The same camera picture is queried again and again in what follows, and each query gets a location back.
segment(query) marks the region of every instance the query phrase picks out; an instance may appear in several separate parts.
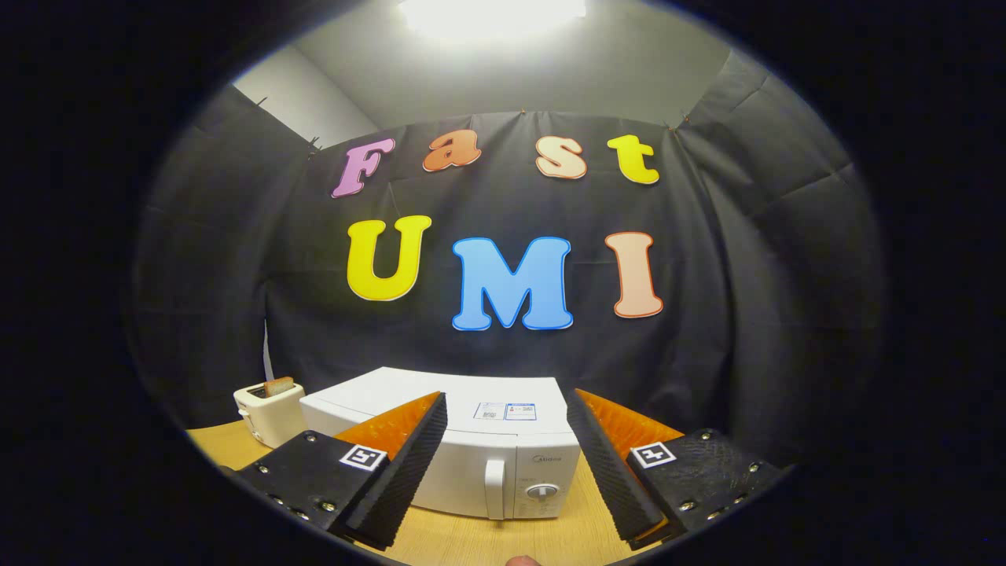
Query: peach letter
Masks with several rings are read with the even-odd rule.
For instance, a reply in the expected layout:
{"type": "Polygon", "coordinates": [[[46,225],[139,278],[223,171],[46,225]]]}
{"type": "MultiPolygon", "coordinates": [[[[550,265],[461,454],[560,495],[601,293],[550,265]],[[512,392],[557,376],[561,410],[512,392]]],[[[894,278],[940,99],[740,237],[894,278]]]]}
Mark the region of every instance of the peach letter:
{"type": "Polygon", "coordinates": [[[622,299],[615,304],[615,315],[623,319],[642,319],[663,311],[664,302],[653,293],[647,253],[653,237],[642,231],[620,231],[605,237],[605,244],[615,250],[619,261],[622,299]]]}
{"type": "Polygon", "coordinates": [[[586,174],[586,162],[578,154],[583,148],[572,138],[545,136],[534,144],[541,157],[534,160],[546,177],[578,179],[586,174]]]}

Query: microwave door handle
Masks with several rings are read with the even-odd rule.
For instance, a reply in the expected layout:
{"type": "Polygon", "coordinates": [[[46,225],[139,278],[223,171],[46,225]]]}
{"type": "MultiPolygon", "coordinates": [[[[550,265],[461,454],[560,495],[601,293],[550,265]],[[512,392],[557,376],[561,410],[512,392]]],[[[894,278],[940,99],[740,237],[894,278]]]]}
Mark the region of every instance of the microwave door handle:
{"type": "Polygon", "coordinates": [[[486,461],[486,517],[503,520],[503,460],[486,461]]]}

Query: microwave control knob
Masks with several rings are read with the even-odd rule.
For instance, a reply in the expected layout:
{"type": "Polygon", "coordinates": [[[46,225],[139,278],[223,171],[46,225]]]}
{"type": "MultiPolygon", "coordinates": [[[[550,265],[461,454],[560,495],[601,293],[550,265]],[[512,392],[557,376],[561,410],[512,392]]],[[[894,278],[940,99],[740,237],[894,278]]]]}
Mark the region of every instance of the microwave control knob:
{"type": "Polygon", "coordinates": [[[551,498],[559,489],[551,484],[539,484],[538,486],[531,486],[527,489],[527,497],[532,500],[537,500],[538,503],[544,503],[545,500],[551,498]]]}

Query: ceiling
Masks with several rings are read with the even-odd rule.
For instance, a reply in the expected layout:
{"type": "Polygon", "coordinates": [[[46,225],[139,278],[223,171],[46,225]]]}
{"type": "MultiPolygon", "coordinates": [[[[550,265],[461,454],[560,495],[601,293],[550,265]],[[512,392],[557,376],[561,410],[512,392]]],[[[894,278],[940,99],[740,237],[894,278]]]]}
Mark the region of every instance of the ceiling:
{"type": "Polygon", "coordinates": [[[521,108],[676,126],[729,51],[639,0],[588,0],[548,31],[469,43],[409,29],[398,2],[362,2],[296,41],[381,129],[521,108]]]}

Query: yellow letter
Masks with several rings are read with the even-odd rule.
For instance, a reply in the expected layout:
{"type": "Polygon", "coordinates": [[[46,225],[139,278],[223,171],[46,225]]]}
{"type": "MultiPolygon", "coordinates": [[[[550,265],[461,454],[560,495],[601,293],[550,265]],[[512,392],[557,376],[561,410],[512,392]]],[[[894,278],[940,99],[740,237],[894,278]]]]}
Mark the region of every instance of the yellow letter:
{"type": "Polygon", "coordinates": [[[377,276],[373,269],[377,234],[384,231],[384,222],[363,220],[349,226],[349,263],[346,267],[349,289],[368,302],[393,302],[403,298],[415,286],[423,230],[432,223],[430,216],[421,215],[404,216],[394,222],[394,228],[401,232],[398,269],[387,277],[377,276]]]}
{"type": "Polygon", "coordinates": [[[534,164],[542,175],[562,179],[578,179],[586,174],[586,163],[578,155],[583,148],[572,138],[545,136],[534,144],[538,157],[534,164]]]}
{"type": "Polygon", "coordinates": [[[643,163],[643,156],[653,155],[653,148],[639,143],[639,138],[636,136],[630,134],[608,140],[608,147],[618,151],[619,168],[629,180],[653,184],[660,179],[660,173],[655,169],[647,169],[646,163],[643,163]]]}

